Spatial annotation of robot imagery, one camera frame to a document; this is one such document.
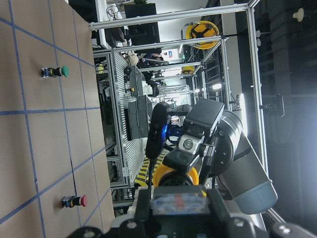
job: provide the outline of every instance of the ceiling light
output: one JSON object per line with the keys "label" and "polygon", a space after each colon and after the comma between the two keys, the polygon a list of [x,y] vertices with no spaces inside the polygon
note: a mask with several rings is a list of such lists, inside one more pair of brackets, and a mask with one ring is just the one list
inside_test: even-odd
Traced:
{"label": "ceiling light", "polygon": [[243,133],[245,136],[248,136],[248,124],[247,124],[247,110],[246,110],[246,103],[244,101],[244,95],[241,93],[240,95],[240,107],[241,107],[241,113],[242,113],[242,128]]}
{"label": "ceiling light", "polygon": [[221,88],[221,83],[217,83],[217,84],[214,84],[213,86],[212,86],[212,89],[213,90],[217,90],[217,89],[220,89]]}

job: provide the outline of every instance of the robotic arm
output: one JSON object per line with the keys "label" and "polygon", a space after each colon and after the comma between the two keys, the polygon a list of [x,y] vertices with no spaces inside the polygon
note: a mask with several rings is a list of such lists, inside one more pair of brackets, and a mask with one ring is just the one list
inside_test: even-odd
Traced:
{"label": "robotic arm", "polygon": [[207,178],[217,177],[246,214],[264,212],[277,200],[239,118],[215,101],[201,99],[188,113],[177,147],[154,174],[151,196],[153,165],[165,146],[172,113],[166,103],[153,110],[146,147],[149,189],[139,191],[134,216],[116,218],[120,225],[106,234],[84,227],[69,238],[317,238],[294,224],[274,224],[267,233],[231,217],[219,191],[204,187]]}

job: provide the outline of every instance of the yellow ring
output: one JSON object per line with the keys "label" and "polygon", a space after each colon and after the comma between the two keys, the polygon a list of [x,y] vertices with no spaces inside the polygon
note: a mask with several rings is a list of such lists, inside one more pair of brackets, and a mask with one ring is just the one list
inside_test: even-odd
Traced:
{"label": "yellow ring", "polygon": [[[170,173],[176,171],[175,169],[172,169],[164,164],[161,164],[155,171],[153,175],[153,185],[154,187],[158,187],[160,179]],[[198,178],[198,173],[195,168],[192,168],[189,173],[187,174],[192,180],[193,180],[193,185],[198,185],[199,183],[199,178]]]}

